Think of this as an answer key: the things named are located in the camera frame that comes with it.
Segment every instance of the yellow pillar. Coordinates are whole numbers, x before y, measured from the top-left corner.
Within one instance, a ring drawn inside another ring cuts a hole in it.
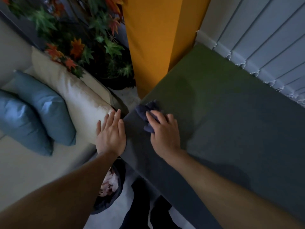
[[[188,53],[210,0],[123,0],[140,98]]]

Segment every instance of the vertical blind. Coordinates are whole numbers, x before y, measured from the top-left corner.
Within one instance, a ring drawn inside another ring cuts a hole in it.
[[[305,107],[305,0],[211,0],[196,40]]]

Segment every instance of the gray cushion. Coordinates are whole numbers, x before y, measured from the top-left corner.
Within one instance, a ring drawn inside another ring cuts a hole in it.
[[[21,71],[15,74],[19,97],[36,109],[48,135],[62,145],[75,145],[76,130],[63,98],[34,77]]]
[[[28,149],[50,156],[53,145],[34,110],[0,90],[0,129]]]

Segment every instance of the left hand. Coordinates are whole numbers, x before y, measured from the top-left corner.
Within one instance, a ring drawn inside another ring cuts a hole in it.
[[[121,110],[112,111],[106,115],[104,123],[96,124],[96,149],[97,153],[115,153],[120,156],[126,147],[126,134],[124,122],[121,118]]]

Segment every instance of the dark blue cloth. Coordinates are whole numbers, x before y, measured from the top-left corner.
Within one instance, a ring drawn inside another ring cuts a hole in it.
[[[150,111],[151,110],[157,110],[157,111],[160,111],[157,103],[156,103],[156,100],[154,101],[151,101],[149,103],[147,103],[146,105],[143,105],[143,104],[139,104],[136,108],[135,108],[135,111],[137,112],[137,114],[139,115],[139,117],[141,117],[142,120],[144,120],[146,123],[148,123],[148,119],[146,117],[146,112],[149,112],[149,114],[158,122],[158,118],[152,114]],[[150,132],[150,133],[155,133],[153,127],[150,125],[150,123],[148,123],[148,125],[144,126],[144,130],[146,132]]]

